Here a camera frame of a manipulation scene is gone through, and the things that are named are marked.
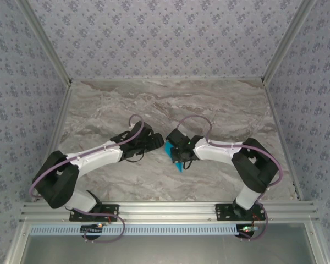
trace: gray marble table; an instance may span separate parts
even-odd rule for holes
[[[295,199],[261,81],[90,80],[73,82],[72,89],[59,146],[63,153],[87,150],[128,130],[133,113],[142,115],[164,138],[183,117],[200,114],[213,123],[211,139],[256,138],[280,161],[284,179],[264,199]],[[203,135],[208,124],[193,118],[180,129],[189,136]],[[197,161],[181,173],[163,148],[147,153],[137,163],[123,161],[94,170],[77,184],[104,201],[228,201],[242,186],[235,168],[224,163]]]

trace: wall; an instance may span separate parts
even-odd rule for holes
[[[300,0],[29,0],[75,78],[262,76]]]
[[[306,200],[330,245],[330,0],[318,0],[270,85]]]
[[[0,0],[0,263],[65,87],[14,0]]]

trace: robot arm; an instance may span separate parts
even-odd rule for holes
[[[278,172],[277,166],[271,159],[254,150],[238,147],[215,147],[210,145],[203,136],[194,136],[190,139],[178,129],[174,129],[166,137],[166,140],[173,146],[171,157],[174,163],[183,162],[185,166],[186,162],[214,160],[233,165],[245,184],[234,204],[244,210],[249,210],[253,206]],[[248,145],[267,152],[257,140],[251,138],[245,142],[211,142],[228,146]]]
[[[85,212],[98,212],[98,198],[89,191],[75,190],[76,182],[86,173],[111,163],[127,160],[134,155],[144,155],[163,146],[163,137],[159,133],[154,133],[151,126],[144,123],[141,133],[126,144],[109,147],[115,143],[135,135],[141,127],[141,122],[137,122],[131,131],[125,131],[101,146],[78,153],[64,155],[60,151],[51,153],[43,164],[33,182],[46,170],[60,163],[76,157],[75,160],[50,172],[37,185],[36,189],[40,195],[48,202],[52,208],[62,206],[77,208]],[[84,156],[83,154],[95,150],[94,153]]]

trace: purple cable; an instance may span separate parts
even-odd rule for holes
[[[257,202],[256,204],[257,204],[257,205],[260,205],[260,207],[262,207],[262,209],[264,210],[265,219],[266,219],[266,224],[265,224],[265,228],[264,228],[264,230],[263,230],[259,235],[257,235],[257,236],[254,237],[254,238],[251,238],[249,235],[247,235],[247,234],[245,234],[245,233],[243,233],[243,232],[238,232],[240,235],[243,235],[243,236],[247,237],[246,239],[249,239],[249,240],[257,240],[257,239],[261,238],[262,236],[264,236],[264,234],[266,233],[266,231],[267,231],[267,229],[268,229],[268,224],[269,224],[268,214],[267,214],[267,212],[266,212],[266,210],[265,210],[265,208],[264,208],[264,205],[261,204],[260,202]]]
[[[111,240],[98,240],[98,241],[89,240],[89,239],[86,237],[86,235],[87,235],[87,233],[88,233],[88,231],[89,231],[89,229],[87,229],[87,230],[85,231],[85,233],[84,233],[84,236],[83,236],[84,239],[86,240],[86,242],[89,241],[89,242],[91,242],[91,243],[95,243],[95,244],[107,244],[107,243],[112,243],[112,242],[115,242],[115,241],[119,240],[119,239],[123,236],[123,233],[125,233],[125,230],[126,230],[126,224],[125,224],[125,221],[124,221],[124,219],[122,219],[121,217],[119,217],[117,214],[113,214],[113,213],[88,213],[88,212],[84,212],[84,211],[82,211],[82,210],[79,210],[79,209],[77,209],[77,208],[73,208],[73,209],[74,209],[76,212],[82,213],[82,214],[87,215],[87,216],[110,216],[110,217],[116,217],[116,218],[120,219],[120,221],[122,222],[122,226],[123,226],[122,231],[121,231],[121,233],[120,233],[117,237],[115,237],[114,239],[111,239]]]
[[[140,129],[137,131],[137,133],[136,134],[134,134],[132,137],[130,137],[129,139],[127,139],[127,140],[125,140],[125,141],[122,141],[122,142],[120,142],[120,143],[115,143],[115,144],[111,144],[111,145],[108,145],[108,146],[101,146],[101,147],[99,147],[99,148],[96,148],[95,150],[91,150],[91,151],[88,151],[88,152],[86,152],[86,153],[83,153],[83,154],[81,154],[81,155],[76,155],[75,157],[72,157],[72,158],[69,158],[69,159],[66,159],[65,161],[63,161],[63,162],[60,162],[60,163],[58,163],[58,164],[56,164],[55,166],[53,166],[53,167],[51,167],[50,169],[48,169],[48,170],[46,170],[45,172],[43,172],[33,183],[32,183],[32,186],[30,186],[30,188],[29,188],[29,195],[31,196],[31,197],[34,197],[34,198],[41,198],[41,196],[39,196],[39,195],[34,195],[33,194],[33,191],[34,191],[34,188],[35,188],[35,186],[37,186],[37,184],[44,178],[44,177],[46,177],[46,175],[48,175],[50,172],[52,172],[52,171],[54,171],[54,170],[56,170],[57,168],[59,168],[60,166],[62,166],[62,165],[65,165],[66,163],[69,163],[70,161],[74,161],[74,160],[76,160],[77,159],[77,157],[80,157],[80,158],[83,158],[83,157],[85,157],[85,156],[88,156],[88,155],[91,155],[91,154],[93,154],[93,153],[95,153],[95,152],[98,152],[98,151],[101,151],[101,150],[104,150],[104,149],[109,149],[109,148],[111,148],[111,147],[115,147],[115,146],[120,146],[120,145],[123,145],[123,144],[126,144],[127,142],[130,142],[131,140],[133,140],[133,139],[135,139],[140,133],[141,133],[141,131],[142,131],[142,129],[143,129],[143,127],[144,127],[144,121],[143,121],[143,118],[140,116],[140,115],[138,115],[138,114],[133,114],[133,115],[131,115],[130,116],[130,118],[128,119],[128,126],[131,126],[131,120],[132,120],[132,118],[133,117],[139,117],[140,119],[141,119],[141,122],[142,122],[142,124],[141,124],[141,127],[140,127]]]
[[[282,167],[281,167],[280,163],[277,161],[277,159],[275,159],[268,152],[266,152],[264,150],[261,150],[260,148],[253,147],[253,146],[247,146],[247,145],[220,145],[220,144],[215,144],[215,143],[210,142],[209,135],[210,135],[211,130],[213,129],[213,125],[212,125],[212,123],[210,122],[210,120],[208,118],[206,118],[202,115],[199,115],[199,114],[191,114],[191,115],[188,115],[188,116],[184,117],[183,119],[181,119],[180,122],[178,123],[178,125],[176,126],[176,128],[179,128],[181,123],[183,123],[184,120],[186,120],[188,118],[191,118],[191,117],[200,117],[200,118],[206,120],[209,123],[210,128],[209,128],[208,132],[205,134],[205,140],[208,142],[209,145],[212,145],[214,147],[224,147],[224,148],[229,148],[229,147],[230,148],[237,148],[238,147],[238,148],[250,149],[250,150],[255,150],[257,152],[260,152],[263,155],[267,156],[269,159],[271,159],[276,164],[276,166],[279,169],[279,178],[276,181],[274,181],[273,183],[270,183],[268,187],[274,186],[274,185],[278,184],[279,182],[281,182],[281,180],[283,178]]]

